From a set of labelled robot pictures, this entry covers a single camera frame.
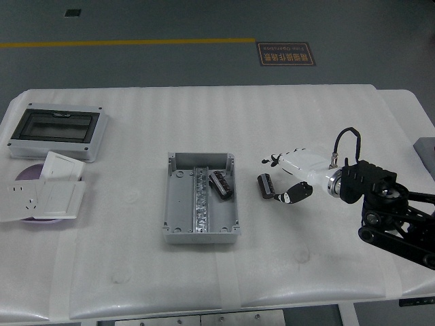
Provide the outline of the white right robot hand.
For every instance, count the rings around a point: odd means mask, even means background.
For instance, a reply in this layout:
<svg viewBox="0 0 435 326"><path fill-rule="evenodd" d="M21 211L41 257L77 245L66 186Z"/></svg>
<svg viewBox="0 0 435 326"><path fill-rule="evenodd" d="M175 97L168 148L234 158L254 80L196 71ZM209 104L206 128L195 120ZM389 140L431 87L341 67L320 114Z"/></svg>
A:
<svg viewBox="0 0 435 326"><path fill-rule="evenodd" d="M338 198L341 190L341 169L330 167L324 157L308 149L295 149L292 152L272 154L262 160L263 164L279 166L300 182L286 192L278 194L273 187L271 176L264 173L258 176L258 184L264 199L274 199L285 204L295 204L313 193L313 186L320 186L329 195Z"/></svg>

